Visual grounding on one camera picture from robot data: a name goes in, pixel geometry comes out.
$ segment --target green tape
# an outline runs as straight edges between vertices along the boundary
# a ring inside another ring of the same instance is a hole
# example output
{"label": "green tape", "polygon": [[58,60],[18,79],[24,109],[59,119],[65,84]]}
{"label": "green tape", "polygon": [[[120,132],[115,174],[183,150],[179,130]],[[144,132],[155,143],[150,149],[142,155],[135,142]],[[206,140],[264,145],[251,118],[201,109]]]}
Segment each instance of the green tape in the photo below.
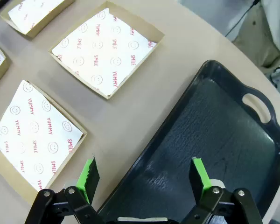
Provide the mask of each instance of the green tape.
{"label": "green tape", "polygon": [[202,184],[203,184],[203,189],[202,189],[202,194],[201,194],[201,196],[202,196],[204,194],[204,192],[211,187],[210,178],[207,175],[207,172],[205,170],[205,167],[202,163],[201,158],[194,157],[193,162],[195,164],[195,167],[196,167],[196,169],[197,169],[197,171],[200,175],[200,178],[201,178],[201,181],[202,181]]}
{"label": "green tape", "polygon": [[76,187],[79,188],[81,191],[83,191],[83,194],[86,198],[86,201],[89,203],[89,199],[87,197],[87,194],[86,194],[86,189],[85,189],[85,184],[86,184],[86,180],[87,180],[87,176],[88,176],[88,173],[89,173],[89,168],[90,168],[90,165],[92,164],[92,162],[94,161],[94,159],[90,159],[90,160],[87,160],[85,165],[84,165],[84,168],[82,170],[82,173],[80,174],[80,177],[77,181],[77,184],[76,184]]}

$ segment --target tray handle hole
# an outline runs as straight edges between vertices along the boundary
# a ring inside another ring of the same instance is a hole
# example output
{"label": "tray handle hole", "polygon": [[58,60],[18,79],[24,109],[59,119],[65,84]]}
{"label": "tray handle hole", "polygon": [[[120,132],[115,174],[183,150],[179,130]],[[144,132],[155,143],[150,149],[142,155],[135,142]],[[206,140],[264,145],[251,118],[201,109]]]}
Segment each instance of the tray handle hole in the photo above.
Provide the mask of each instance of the tray handle hole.
{"label": "tray handle hole", "polygon": [[243,96],[243,103],[253,108],[253,110],[258,114],[260,121],[264,124],[271,120],[271,114],[265,103],[254,96],[253,94],[247,93]]}

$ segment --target bolt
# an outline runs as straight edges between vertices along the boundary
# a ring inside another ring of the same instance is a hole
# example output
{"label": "bolt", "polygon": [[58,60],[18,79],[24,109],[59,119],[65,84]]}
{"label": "bolt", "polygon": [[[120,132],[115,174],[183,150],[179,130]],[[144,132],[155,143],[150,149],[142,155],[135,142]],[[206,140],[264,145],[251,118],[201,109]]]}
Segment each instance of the bolt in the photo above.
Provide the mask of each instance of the bolt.
{"label": "bolt", "polygon": [[50,195],[50,192],[46,191],[43,195],[45,195],[45,197],[48,197]]}
{"label": "bolt", "polygon": [[219,190],[219,188],[214,188],[214,189],[213,189],[213,192],[214,192],[215,194],[219,194],[219,193],[220,193],[220,190]]}
{"label": "bolt", "polygon": [[240,195],[240,196],[244,196],[244,195],[245,195],[245,193],[244,193],[242,190],[240,190],[240,191],[238,191],[238,195]]}
{"label": "bolt", "polygon": [[73,194],[75,192],[75,190],[73,188],[69,189],[69,193]]}

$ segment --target tray handle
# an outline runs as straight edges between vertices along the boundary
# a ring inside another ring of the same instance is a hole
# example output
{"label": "tray handle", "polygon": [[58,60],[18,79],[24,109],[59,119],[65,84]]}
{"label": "tray handle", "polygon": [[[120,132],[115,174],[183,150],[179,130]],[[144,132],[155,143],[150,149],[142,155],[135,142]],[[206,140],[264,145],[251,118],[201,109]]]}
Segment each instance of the tray handle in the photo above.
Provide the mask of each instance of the tray handle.
{"label": "tray handle", "polygon": [[[280,125],[277,122],[274,106],[266,97],[266,95],[252,87],[243,84],[219,62],[207,61],[206,63],[210,63],[211,65],[208,67],[211,69],[211,71],[208,73],[210,78],[214,80],[229,95],[231,95],[233,99],[236,100],[236,102],[241,105],[241,107],[243,107],[247,113],[256,119],[259,125],[261,125],[266,133],[274,140],[274,142],[276,142],[278,148],[280,149]],[[243,102],[244,95],[248,93],[259,98],[268,108],[271,118],[267,123],[262,123],[257,112]]]}

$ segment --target black tray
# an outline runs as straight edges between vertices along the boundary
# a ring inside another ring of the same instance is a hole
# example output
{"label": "black tray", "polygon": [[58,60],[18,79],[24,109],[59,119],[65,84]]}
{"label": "black tray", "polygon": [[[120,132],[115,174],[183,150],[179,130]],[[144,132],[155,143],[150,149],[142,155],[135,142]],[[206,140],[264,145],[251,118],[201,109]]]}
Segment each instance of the black tray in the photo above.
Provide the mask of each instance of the black tray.
{"label": "black tray", "polygon": [[[267,106],[263,124],[242,98]],[[167,217],[182,221],[195,205],[189,183],[192,157],[229,191],[251,191],[263,217],[280,184],[280,126],[273,105],[216,61],[203,64],[143,153],[99,209],[117,217]]]}

